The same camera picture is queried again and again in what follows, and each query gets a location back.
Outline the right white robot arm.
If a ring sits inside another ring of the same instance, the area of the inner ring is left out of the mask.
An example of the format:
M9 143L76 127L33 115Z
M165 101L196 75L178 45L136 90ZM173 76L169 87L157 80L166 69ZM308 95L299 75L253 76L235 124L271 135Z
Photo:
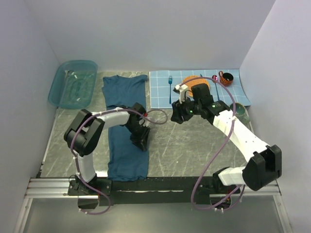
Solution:
M282 175L282 151L256 137L222 100L214 101L207 84L173 89L179 100L172 103L171 121L182 124L199 115L219 129L240 150L247 162L242 167L227 167L214 173L213 189L224 193L230 185L246 185L258 191Z

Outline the blue t shirt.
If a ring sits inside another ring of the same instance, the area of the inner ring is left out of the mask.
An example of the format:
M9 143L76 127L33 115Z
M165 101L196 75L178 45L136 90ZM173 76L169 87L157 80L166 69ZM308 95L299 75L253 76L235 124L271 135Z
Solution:
M114 75L103 77L102 92L107 110L119 105L132 107L136 102L146 107L145 82L147 75L133 78ZM132 144L131 133L126 127L108 129L109 157L108 179L112 181L136 181L148 174L149 152Z

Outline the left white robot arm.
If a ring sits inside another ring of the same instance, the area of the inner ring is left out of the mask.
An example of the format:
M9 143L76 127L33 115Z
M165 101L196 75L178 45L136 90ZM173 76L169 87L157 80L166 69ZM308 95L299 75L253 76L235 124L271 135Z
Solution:
M78 112L64 134L64 141L73 153L76 176L81 180L79 189L85 195L96 191L93 151L103 130L108 130L109 179L135 181L147 176L148 123L148 112L139 103L132 107L117 106L101 113L86 109Z

